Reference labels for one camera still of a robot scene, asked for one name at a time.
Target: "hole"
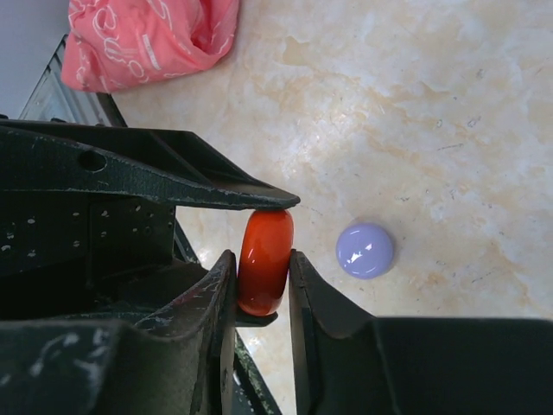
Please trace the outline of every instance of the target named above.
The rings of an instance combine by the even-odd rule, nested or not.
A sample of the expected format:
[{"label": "hole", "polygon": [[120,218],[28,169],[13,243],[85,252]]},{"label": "hole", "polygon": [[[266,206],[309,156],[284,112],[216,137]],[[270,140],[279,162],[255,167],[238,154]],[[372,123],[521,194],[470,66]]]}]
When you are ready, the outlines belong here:
[{"label": "hole", "polygon": [[107,164],[104,156],[92,150],[80,153],[78,161],[80,167],[92,173],[103,170]]},{"label": "hole", "polygon": [[14,252],[11,245],[0,246],[0,257],[8,258]]}]

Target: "lavender sphere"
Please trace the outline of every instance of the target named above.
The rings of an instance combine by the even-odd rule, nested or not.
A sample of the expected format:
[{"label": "lavender sphere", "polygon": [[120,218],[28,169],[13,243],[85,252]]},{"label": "lavender sphere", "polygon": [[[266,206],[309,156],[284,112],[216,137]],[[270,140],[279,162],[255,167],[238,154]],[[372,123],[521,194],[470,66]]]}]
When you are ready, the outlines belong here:
[{"label": "lavender sphere", "polygon": [[342,269],[361,279],[386,273],[394,258],[390,235],[374,223],[358,223],[338,238],[336,257]]}]

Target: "tile floor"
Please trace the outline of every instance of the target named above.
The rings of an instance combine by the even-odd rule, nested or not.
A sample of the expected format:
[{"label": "tile floor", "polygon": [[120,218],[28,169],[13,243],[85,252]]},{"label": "tile floor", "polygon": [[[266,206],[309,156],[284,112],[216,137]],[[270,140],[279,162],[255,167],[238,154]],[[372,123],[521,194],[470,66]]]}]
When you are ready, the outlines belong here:
[{"label": "tile floor", "polygon": [[[553,318],[551,22],[549,0],[244,0],[216,68],[116,101],[131,126],[195,131],[300,195],[295,247],[373,314]],[[239,253],[249,214],[179,219],[209,267]],[[399,246],[372,281],[334,258],[359,218]],[[286,415],[287,307],[242,330]]]}]

